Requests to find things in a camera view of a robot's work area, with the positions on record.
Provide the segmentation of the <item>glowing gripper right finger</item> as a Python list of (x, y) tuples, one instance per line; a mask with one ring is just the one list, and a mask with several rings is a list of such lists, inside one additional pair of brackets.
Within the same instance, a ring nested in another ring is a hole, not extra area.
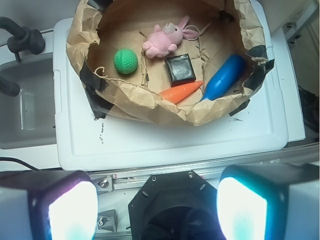
[(216, 209), (228, 240), (318, 240), (320, 167), (230, 165), (220, 177)]

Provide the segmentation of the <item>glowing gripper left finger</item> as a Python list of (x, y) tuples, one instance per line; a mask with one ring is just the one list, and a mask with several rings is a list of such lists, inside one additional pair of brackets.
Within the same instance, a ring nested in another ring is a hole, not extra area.
[(98, 193), (81, 170), (3, 171), (2, 240), (92, 240)]

